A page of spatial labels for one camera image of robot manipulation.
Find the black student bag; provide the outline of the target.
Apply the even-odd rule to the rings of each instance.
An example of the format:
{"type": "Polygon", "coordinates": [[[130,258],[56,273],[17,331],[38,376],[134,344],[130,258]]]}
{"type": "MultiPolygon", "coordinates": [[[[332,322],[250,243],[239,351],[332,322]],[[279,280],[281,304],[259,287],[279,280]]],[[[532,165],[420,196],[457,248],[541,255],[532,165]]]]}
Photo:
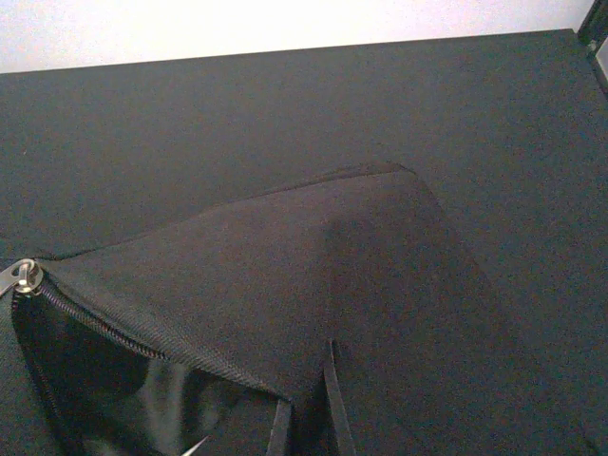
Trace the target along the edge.
{"type": "Polygon", "coordinates": [[[599,455],[407,168],[1,244],[5,455],[599,455]]]}

